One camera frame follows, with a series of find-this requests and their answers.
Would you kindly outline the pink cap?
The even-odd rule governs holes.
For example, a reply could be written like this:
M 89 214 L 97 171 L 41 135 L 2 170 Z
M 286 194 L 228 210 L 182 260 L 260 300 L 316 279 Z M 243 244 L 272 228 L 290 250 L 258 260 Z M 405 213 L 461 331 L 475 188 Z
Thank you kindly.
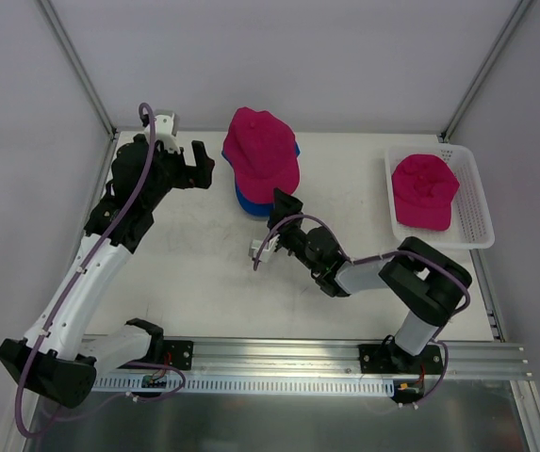
M 300 168 L 292 129 L 269 111 L 241 107 L 235 112 L 222 145 L 238 190 L 252 203 L 273 201 L 278 188 L 291 194 L 298 188 Z
M 450 227 L 452 203 L 460 183 L 440 157 L 408 155 L 393 171 L 391 183 L 398 223 L 436 232 Z

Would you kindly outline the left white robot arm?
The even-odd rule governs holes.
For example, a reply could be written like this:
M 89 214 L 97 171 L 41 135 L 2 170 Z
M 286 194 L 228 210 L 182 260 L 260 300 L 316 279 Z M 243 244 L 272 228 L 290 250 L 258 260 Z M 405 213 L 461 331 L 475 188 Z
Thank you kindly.
M 165 362 L 161 327 L 139 318 L 87 345 L 82 338 L 119 270 L 154 224 L 153 212 L 173 189 L 208 189 L 215 162 L 200 140 L 191 143 L 195 163 L 165 141 L 150 145 L 143 134 L 120 147 L 101 200 L 90 212 L 74 262 L 53 300 L 21 339 L 0 346 L 12 378 L 63 408 L 79 406 L 94 382 L 124 365 Z

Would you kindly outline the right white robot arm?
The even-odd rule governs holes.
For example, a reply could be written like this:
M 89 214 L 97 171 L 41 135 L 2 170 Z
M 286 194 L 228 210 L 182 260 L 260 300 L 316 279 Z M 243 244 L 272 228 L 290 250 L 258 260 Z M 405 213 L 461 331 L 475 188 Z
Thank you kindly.
M 269 232 L 253 254 L 254 263 L 260 263 L 264 251 L 284 249 L 331 298 L 387 287 L 408 314 L 398 331 L 363 359 L 361 367 L 398 374 L 425 368 L 427 346 L 470 304 L 472 278 L 468 271 L 415 236 L 405 238 L 393 251 L 352 259 L 323 221 L 304 231 L 302 223 L 307 218 L 299 199 L 274 189 Z

